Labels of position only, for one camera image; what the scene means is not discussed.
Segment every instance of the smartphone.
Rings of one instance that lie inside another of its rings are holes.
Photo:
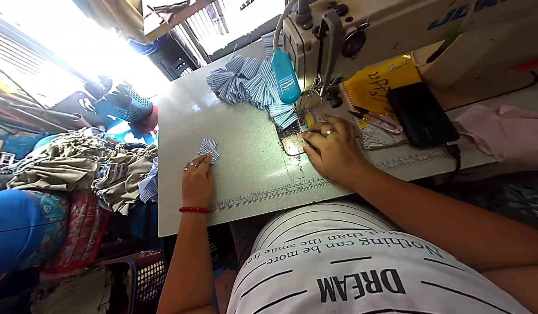
[[[440,146],[459,139],[459,132],[426,83],[391,89],[387,99],[412,146]]]

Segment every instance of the red bracelet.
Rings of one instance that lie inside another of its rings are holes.
[[[182,206],[180,212],[209,213],[209,209],[206,207]]]

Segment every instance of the gold ring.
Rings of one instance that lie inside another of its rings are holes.
[[[327,138],[329,136],[329,134],[333,133],[333,132],[336,132],[336,130],[327,130],[324,135],[325,135],[325,138]]]

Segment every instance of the striped shirt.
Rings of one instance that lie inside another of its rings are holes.
[[[253,247],[229,314],[530,313],[446,251],[357,204],[286,212]]]

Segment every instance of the industrial sewing machine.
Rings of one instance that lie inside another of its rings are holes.
[[[284,18],[284,51],[301,89],[303,114],[358,70],[412,53],[447,110],[537,79],[512,73],[538,58],[538,0],[300,0]],[[319,101],[311,101],[317,95]]]

